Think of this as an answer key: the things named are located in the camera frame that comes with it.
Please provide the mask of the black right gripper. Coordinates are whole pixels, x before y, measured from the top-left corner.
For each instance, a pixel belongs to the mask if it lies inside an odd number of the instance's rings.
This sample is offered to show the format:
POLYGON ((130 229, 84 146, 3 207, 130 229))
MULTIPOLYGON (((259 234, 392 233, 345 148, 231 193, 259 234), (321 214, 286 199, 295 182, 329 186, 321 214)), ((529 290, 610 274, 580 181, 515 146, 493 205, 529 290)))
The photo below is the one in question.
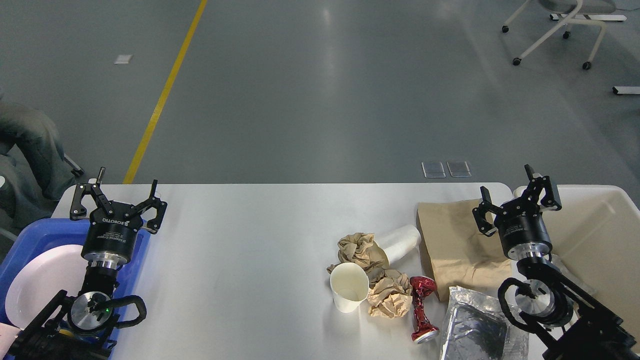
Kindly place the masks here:
POLYGON ((553 245, 542 212, 562 210, 557 184, 548 175, 535 172, 530 164, 525 164, 524 169, 529 182, 521 199, 503 203, 501 210, 492 202, 489 189, 481 186, 480 202, 472 209, 480 233, 491 237, 497 231, 503 254, 514 261, 551 253, 553 245), (488 214, 496 215, 494 223, 488 214))

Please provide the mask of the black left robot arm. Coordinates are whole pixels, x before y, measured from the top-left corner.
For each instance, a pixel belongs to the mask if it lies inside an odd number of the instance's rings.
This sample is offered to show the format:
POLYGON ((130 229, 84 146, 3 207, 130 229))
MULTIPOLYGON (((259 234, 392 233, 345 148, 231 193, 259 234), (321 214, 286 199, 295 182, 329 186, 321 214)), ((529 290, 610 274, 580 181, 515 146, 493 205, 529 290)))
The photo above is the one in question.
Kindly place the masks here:
POLYGON ((87 223, 82 285, 75 295, 59 290, 18 331, 7 349, 15 360, 107 360, 117 344, 112 333, 147 317, 142 297, 119 291, 119 273, 134 260, 141 233, 160 230, 168 205, 157 194, 157 179, 139 203, 109 199, 104 173, 102 167, 94 183, 78 184, 71 199, 69 219, 87 223))

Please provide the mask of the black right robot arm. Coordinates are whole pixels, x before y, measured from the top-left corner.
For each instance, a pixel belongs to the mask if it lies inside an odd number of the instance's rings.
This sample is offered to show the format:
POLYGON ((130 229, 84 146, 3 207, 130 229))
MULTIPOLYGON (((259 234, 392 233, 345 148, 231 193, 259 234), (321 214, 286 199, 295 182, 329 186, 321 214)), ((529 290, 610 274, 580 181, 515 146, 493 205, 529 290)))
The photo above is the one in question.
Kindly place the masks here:
POLYGON ((528 184, 520 196, 496 205, 482 186, 471 211, 483 235, 499 235, 503 255, 525 278, 509 277, 499 286, 503 315, 546 346, 544 360, 637 360, 636 338, 623 319, 553 264, 543 213, 562 209, 558 186, 529 164, 524 169, 528 184))

